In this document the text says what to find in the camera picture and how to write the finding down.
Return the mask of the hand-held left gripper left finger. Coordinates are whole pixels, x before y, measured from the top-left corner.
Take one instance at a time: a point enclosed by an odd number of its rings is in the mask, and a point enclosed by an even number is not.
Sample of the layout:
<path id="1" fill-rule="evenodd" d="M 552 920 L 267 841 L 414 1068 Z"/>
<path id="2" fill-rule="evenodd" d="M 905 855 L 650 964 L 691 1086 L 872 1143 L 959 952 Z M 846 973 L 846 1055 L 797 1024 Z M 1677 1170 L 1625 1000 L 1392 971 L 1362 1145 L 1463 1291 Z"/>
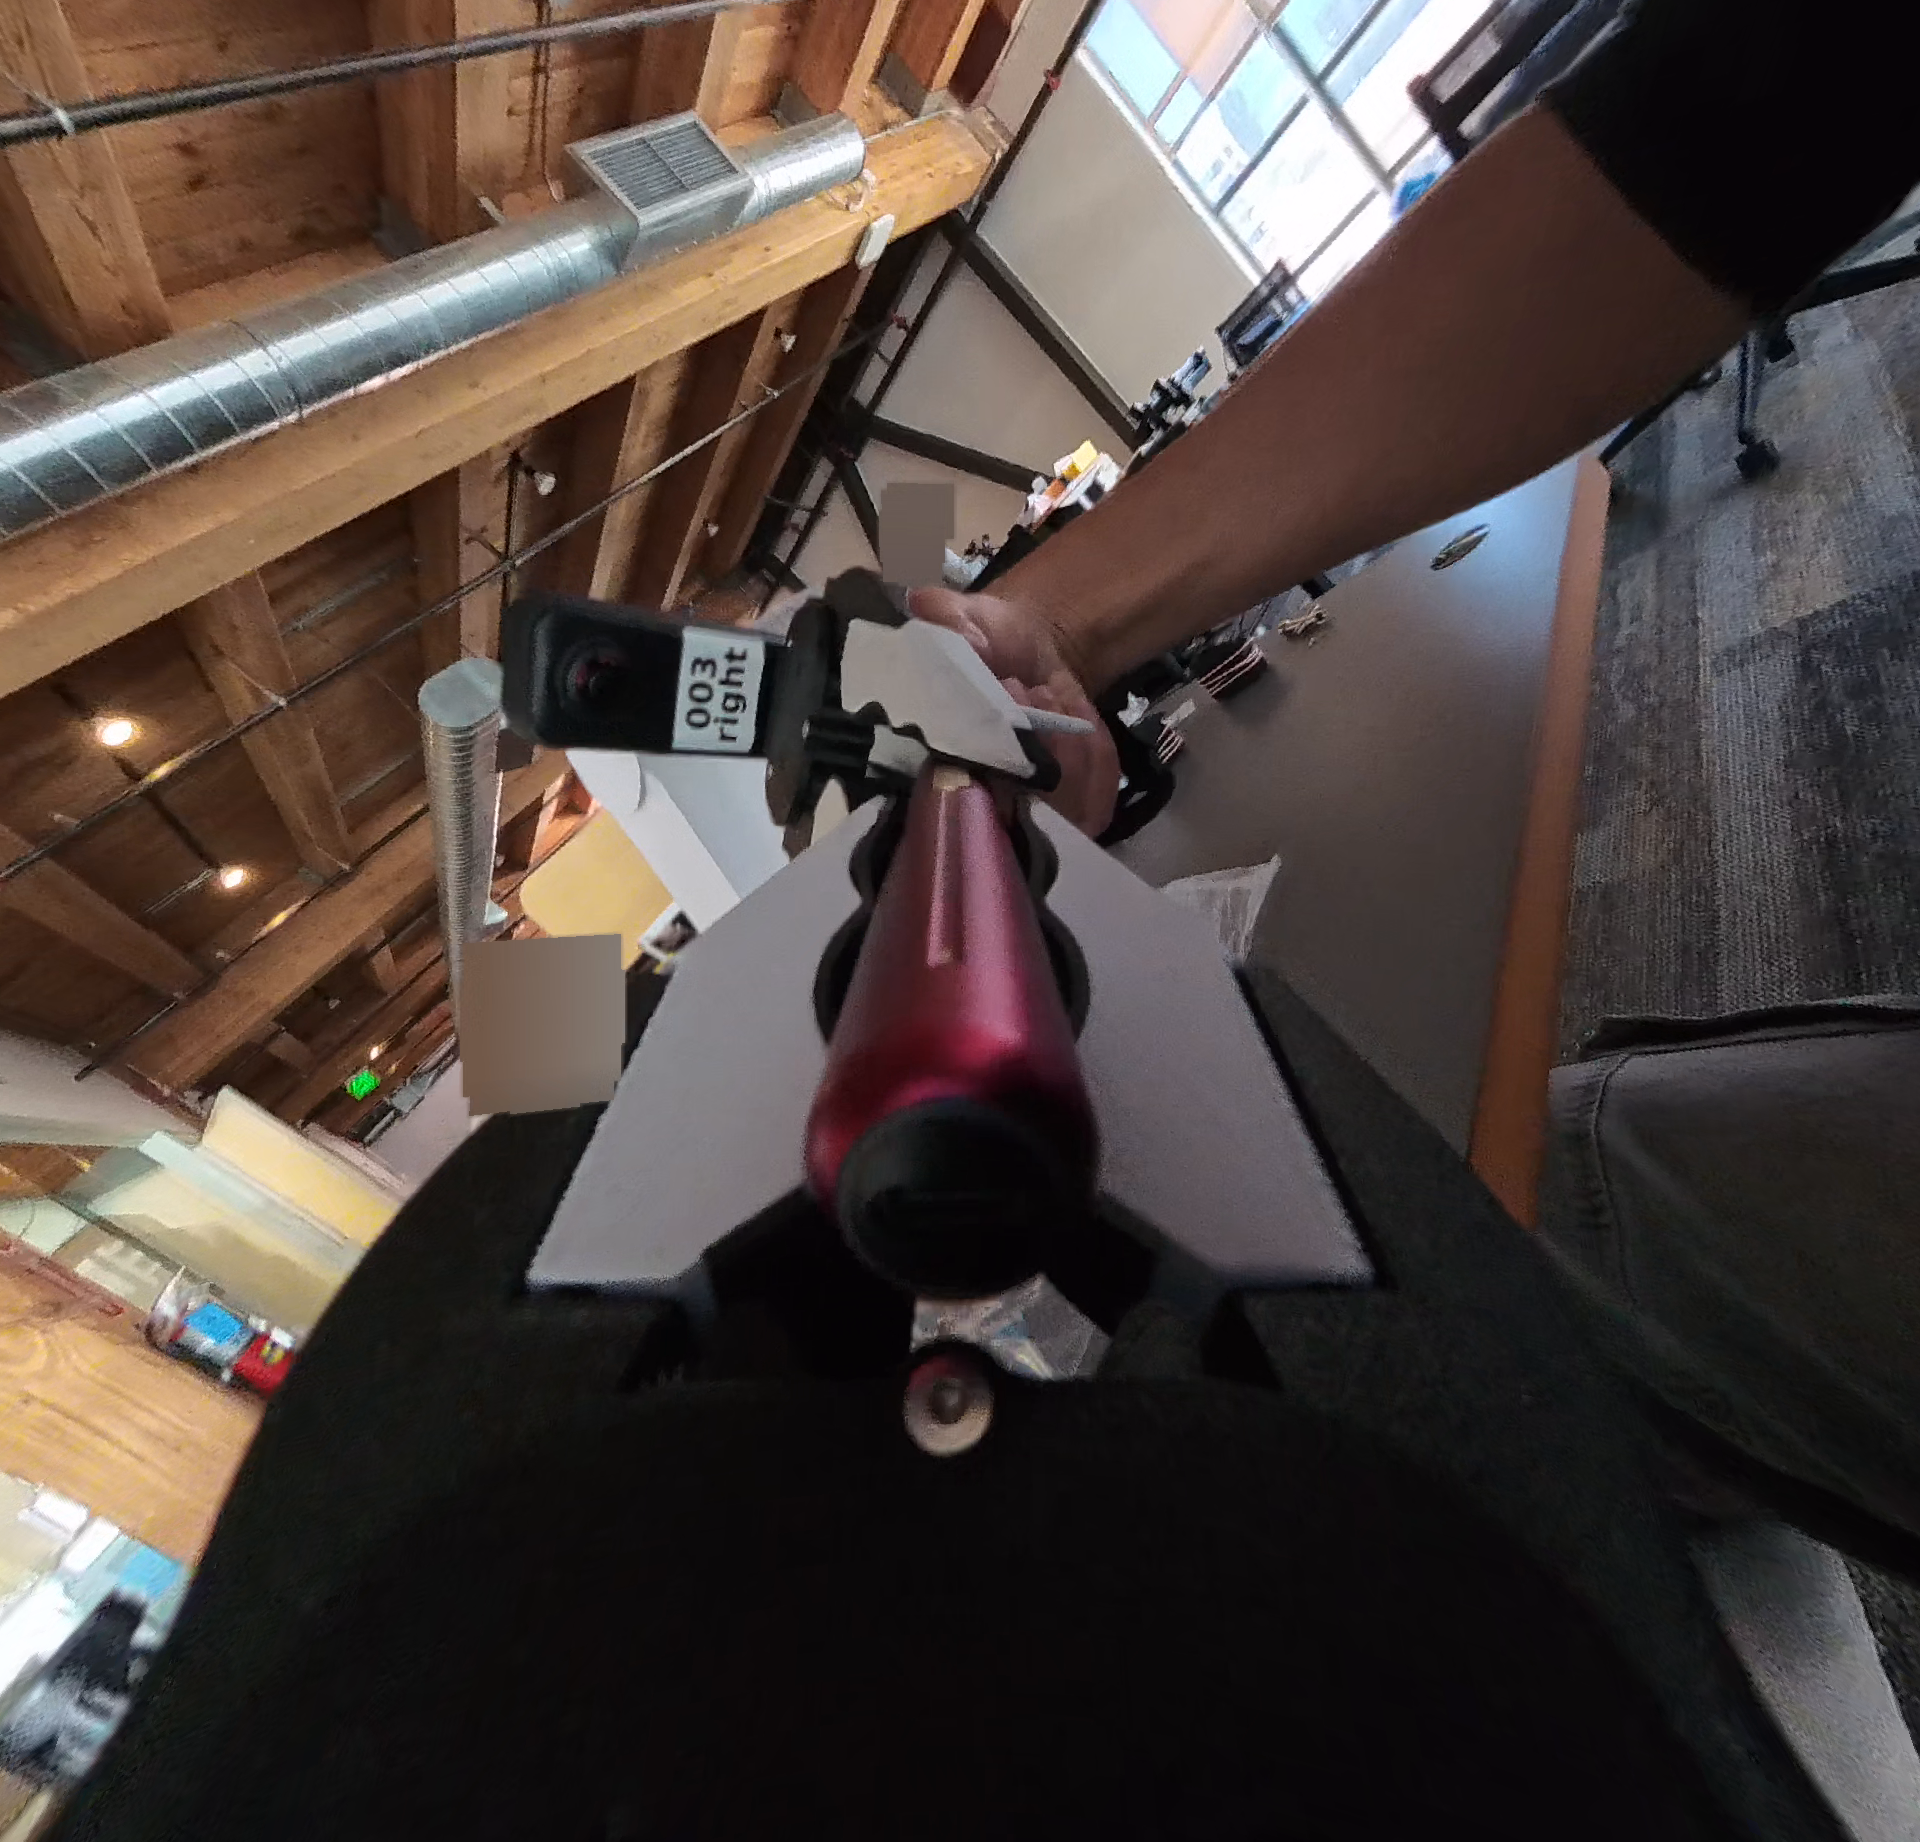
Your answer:
<path id="1" fill-rule="evenodd" d="M 679 957 L 526 1269 L 542 1290 L 677 1295 L 708 1249 L 804 1185 L 826 1044 L 815 984 L 861 896 L 869 800 Z"/>

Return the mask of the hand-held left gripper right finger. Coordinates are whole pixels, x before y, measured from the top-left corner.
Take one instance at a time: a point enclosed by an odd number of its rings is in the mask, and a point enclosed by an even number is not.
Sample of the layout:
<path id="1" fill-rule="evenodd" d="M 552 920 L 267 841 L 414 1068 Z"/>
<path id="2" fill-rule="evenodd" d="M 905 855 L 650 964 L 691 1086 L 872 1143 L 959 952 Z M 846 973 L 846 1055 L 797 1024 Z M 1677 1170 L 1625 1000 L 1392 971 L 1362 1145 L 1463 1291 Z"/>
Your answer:
<path id="1" fill-rule="evenodd" d="M 1100 1200 L 1150 1287 L 1370 1287 L 1377 1267 L 1202 907 L 1038 818 L 1089 977 L 1079 1057 Z"/>

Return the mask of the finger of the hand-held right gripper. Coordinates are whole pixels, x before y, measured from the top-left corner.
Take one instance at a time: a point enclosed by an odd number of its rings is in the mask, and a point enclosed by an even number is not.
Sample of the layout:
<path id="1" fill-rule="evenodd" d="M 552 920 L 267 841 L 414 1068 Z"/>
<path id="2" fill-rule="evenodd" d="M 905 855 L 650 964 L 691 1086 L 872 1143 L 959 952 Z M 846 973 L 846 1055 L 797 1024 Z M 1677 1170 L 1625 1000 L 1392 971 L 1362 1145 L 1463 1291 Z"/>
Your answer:
<path id="1" fill-rule="evenodd" d="M 909 617 L 854 617 L 838 659 L 842 710 L 869 726 L 854 768 L 915 779 L 927 768 L 1031 789 L 1059 785 L 1059 759 L 1028 743 L 1033 714 L 956 632 Z"/>

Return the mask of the red metal tube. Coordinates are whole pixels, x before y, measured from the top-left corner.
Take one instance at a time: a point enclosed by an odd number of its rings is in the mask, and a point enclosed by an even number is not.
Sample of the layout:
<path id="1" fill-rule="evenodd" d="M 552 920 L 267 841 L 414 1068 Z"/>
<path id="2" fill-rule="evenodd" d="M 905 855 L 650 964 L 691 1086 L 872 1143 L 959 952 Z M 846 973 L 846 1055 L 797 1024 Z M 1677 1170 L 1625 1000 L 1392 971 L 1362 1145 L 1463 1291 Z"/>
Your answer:
<path id="1" fill-rule="evenodd" d="M 850 1252 L 917 1298 L 1009 1291 L 1092 1216 L 1089 973 L 1048 920 L 1053 876 L 1019 797 L 939 759 L 854 845 L 803 1170 Z"/>

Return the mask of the person's right forearm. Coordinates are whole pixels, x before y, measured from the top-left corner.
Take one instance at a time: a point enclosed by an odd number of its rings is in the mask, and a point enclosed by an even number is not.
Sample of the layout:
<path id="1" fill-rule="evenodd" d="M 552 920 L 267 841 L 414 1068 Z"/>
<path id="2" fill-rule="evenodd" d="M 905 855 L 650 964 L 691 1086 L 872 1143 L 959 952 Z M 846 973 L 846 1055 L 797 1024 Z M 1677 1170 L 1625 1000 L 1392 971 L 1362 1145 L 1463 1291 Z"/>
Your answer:
<path id="1" fill-rule="evenodd" d="M 1749 309 L 1551 109 L 1447 174 L 1202 424 L 951 621 L 1067 705 L 1488 501 L 1717 360 Z"/>

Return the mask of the grey desk with wooden edge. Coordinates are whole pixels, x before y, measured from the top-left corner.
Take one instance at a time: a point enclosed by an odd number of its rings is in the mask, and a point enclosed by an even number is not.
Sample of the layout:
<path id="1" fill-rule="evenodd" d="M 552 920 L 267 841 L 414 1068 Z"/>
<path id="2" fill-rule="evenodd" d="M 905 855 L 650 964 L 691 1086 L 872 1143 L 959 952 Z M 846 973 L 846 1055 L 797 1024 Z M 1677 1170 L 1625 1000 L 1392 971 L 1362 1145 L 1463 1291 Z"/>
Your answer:
<path id="1" fill-rule="evenodd" d="M 1118 855 L 1147 882 L 1282 859 L 1255 965 L 1539 1217 L 1610 475 L 1581 454 L 1442 517 L 1268 629 Z M 1457 531 L 1490 534 L 1432 569 Z"/>

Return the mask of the person's right hand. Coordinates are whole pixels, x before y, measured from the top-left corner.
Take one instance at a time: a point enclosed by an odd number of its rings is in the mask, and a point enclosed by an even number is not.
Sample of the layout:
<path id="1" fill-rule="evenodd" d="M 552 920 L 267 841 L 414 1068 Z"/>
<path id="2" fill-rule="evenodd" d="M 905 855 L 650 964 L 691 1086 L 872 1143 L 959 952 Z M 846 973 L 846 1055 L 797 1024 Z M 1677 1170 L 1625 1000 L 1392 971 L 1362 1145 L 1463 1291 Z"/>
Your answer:
<path id="1" fill-rule="evenodd" d="M 981 593 L 947 586 L 915 588 L 906 595 L 906 607 L 910 616 L 967 639 L 1006 693 L 1025 707 L 1089 726 L 1084 734 L 1055 735 L 1053 753 L 1061 778 L 1051 803 L 1083 834 L 1098 839 L 1111 827 L 1120 797 L 1120 758 L 1061 621 L 1015 597 L 1010 579 Z"/>

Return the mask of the clear plastic bag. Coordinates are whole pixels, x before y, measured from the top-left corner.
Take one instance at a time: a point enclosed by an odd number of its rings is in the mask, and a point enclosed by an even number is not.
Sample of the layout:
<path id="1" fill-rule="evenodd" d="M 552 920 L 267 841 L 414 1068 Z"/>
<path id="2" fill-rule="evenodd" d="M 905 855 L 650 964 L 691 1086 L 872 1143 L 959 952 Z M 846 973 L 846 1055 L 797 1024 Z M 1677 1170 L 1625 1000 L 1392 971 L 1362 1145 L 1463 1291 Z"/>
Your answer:
<path id="1" fill-rule="evenodd" d="M 1201 918 L 1230 965 L 1249 965 L 1268 897 L 1284 861 L 1272 853 L 1255 863 L 1171 877 L 1160 893 Z"/>

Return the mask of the black monitor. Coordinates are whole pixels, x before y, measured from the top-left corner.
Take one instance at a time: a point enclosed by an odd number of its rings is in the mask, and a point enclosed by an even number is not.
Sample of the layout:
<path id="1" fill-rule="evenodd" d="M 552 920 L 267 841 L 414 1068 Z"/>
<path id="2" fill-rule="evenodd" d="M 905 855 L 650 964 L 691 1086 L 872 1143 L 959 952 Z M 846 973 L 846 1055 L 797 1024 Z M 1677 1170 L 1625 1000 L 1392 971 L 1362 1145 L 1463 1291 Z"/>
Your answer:
<path id="1" fill-rule="evenodd" d="M 1267 271 L 1214 329 L 1228 380 L 1249 373 L 1309 305 L 1310 298 L 1284 264 Z"/>

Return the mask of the person's grey trouser leg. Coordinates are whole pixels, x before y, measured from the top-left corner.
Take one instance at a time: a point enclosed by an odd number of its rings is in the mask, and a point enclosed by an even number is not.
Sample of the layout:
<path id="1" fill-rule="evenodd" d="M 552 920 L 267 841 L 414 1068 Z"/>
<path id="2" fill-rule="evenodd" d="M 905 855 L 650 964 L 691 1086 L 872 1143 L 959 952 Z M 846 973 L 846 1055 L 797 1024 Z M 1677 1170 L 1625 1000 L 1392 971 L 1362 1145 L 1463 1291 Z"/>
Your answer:
<path id="1" fill-rule="evenodd" d="M 1914 996 L 1597 1024 L 1539 1231 L 1702 1480 L 1916 1578 Z"/>

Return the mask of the grey ceiling pipe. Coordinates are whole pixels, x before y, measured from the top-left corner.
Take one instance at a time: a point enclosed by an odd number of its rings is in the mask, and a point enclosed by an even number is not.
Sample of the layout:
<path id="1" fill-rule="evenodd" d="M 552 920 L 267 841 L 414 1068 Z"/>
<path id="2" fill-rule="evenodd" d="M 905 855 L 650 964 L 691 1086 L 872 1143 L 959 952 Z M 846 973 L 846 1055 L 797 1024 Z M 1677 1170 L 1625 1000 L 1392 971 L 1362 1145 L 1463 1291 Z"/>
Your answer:
<path id="1" fill-rule="evenodd" d="M 803 6 L 829 0 L 673 0 L 627 10 L 574 16 L 519 29 L 479 29 L 436 42 L 373 47 L 291 67 L 255 70 L 238 76 L 193 78 L 173 85 L 58 100 L 37 96 L 31 107 L 2 115 L 2 150 L 71 144 L 94 133 L 146 126 L 200 111 L 277 101 L 342 85 L 370 83 L 420 72 L 461 67 L 469 62 L 513 54 L 537 54 L 599 39 L 639 36 L 710 21 L 734 11 L 768 6 Z"/>

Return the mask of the large window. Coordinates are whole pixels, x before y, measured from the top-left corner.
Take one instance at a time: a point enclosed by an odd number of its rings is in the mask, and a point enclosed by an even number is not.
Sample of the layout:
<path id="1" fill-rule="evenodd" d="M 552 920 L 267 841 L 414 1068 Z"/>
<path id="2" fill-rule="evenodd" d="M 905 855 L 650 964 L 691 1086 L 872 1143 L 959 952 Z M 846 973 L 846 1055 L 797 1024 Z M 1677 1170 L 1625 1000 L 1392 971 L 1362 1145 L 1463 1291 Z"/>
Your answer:
<path id="1" fill-rule="evenodd" d="M 1243 265 L 1325 296 L 1447 168 L 1419 81 L 1521 0 L 1103 0 L 1083 57 Z"/>

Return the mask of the person's black shirt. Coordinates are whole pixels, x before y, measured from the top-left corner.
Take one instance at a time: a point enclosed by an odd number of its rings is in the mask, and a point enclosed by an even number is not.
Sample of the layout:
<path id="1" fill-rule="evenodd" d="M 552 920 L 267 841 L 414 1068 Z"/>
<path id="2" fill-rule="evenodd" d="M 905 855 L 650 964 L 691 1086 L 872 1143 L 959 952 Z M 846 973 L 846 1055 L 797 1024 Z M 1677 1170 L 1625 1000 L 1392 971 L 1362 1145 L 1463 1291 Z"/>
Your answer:
<path id="1" fill-rule="evenodd" d="M 1918 0 L 1626 0 L 1542 101 L 1721 293 L 1779 312 L 1918 182 Z"/>

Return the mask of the vertical silver spiral duct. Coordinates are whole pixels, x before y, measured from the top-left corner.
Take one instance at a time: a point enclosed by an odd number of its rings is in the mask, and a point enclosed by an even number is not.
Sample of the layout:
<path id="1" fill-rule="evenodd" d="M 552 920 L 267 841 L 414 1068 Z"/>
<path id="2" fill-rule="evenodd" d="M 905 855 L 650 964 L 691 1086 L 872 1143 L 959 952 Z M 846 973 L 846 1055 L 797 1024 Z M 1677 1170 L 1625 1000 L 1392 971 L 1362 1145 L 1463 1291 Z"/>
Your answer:
<path id="1" fill-rule="evenodd" d="M 465 991 L 469 946 L 491 928 L 500 816 L 503 668 L 465 656 L 419 690 L 448 994 Z"/>

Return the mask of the silver air duct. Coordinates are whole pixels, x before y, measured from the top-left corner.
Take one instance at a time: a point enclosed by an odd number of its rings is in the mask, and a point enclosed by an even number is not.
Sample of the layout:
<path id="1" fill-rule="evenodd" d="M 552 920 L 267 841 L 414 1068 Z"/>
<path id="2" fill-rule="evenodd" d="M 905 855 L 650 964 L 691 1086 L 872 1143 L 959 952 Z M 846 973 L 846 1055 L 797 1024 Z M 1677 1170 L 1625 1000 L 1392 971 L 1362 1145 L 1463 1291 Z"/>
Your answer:
<path id="1" fill-rule="evenodd" d="M 753 179 L 746 213 L 716 240 L 867 168 L 869 140 L 845 111 L 743 146 L 713 133 Z M 2 538 L 292 427 L 631 273 L 620 210 L 582 187 L 537 215 L 6 390 Z"/>

